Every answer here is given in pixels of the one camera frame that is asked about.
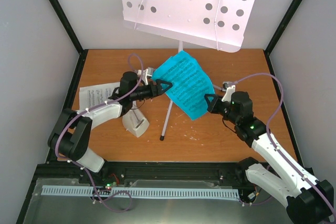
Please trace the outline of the blue sheet music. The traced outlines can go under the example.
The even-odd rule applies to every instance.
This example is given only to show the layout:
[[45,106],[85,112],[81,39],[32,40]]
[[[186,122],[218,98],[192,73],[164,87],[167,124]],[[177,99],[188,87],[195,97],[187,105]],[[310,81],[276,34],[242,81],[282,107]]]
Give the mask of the blue sheet music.
[[152,80],[170,82],[172,87],[165,94],[193,121],[207,112],[205,95],[215,93],[209,76],[183,50],[160,65]]

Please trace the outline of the white metronome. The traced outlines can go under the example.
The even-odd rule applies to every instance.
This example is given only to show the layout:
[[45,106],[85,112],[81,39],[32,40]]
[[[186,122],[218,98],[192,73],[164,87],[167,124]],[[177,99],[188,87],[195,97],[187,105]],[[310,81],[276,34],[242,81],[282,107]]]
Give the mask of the white metronome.
[[132,108],[122,117],[124,128],[135,137],[139,138],[149,128],[149,121],[133,102]]

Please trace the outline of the white sheet music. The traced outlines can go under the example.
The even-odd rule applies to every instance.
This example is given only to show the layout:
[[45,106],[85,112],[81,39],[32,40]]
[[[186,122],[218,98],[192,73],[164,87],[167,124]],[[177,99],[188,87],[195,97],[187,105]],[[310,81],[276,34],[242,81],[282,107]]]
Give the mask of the white sheet music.
[[98,84],[79,89],[79,109],[92,108],[104,103],[108,97],[112,96],[115,88],[119,87],[119,82]]

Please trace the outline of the white music stand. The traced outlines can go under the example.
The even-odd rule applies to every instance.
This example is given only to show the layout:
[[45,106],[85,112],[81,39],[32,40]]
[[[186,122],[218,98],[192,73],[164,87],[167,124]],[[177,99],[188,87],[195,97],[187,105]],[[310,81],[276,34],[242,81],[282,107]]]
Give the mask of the white music stand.
[[234,53],[255,0],[122,0],[125,25],[180,42]]

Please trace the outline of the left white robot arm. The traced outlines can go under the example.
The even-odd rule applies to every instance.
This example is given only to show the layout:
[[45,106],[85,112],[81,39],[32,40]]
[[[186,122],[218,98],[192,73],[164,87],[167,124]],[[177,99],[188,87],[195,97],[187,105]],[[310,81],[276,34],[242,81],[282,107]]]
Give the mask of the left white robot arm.
[[81,111],[64,109],[48,139],[50,149],[56,155],[61,154],[67,161],[90,170],[91,178],[97,183],[106,182],[109,170],[104,167],[105,159],[88,147],[91,130],[126,115],[132,109],[134,101],[161,96],[173,87],[171,82],[161,79],[146,84],[141,78],[135,72],[125,72],[118,86],[102,103]]

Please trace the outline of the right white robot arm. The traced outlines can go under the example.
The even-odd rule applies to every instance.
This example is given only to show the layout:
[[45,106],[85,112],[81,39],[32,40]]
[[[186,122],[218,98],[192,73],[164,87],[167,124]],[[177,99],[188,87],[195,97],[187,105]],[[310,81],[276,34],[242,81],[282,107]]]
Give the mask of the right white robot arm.
[[247,92],[206,94],[207,110],[234,125],[238,138],[262,156],[272,172],[252,158],[242,161],[242,180],[259,186],[280,204],[293,223],[320,223],[335,216],[334,189],[294,160],[266,125],[254,116]]

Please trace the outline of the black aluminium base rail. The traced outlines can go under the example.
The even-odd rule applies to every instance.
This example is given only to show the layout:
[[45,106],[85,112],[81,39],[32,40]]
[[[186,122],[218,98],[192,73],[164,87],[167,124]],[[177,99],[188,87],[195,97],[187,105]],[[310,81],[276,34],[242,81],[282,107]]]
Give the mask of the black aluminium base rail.
[[[102,171],[92,172],[91,176],[99,186],[111,182],[126,186],[137,180],[177,180],[252,189],[252,183],[239,178],[236,167],[236,163],[107,162]],[[39,164],[34,173],[34,179],[38,178],[77,178],[82,184],[90,183],[88,175],[78,166],[57,161]]]

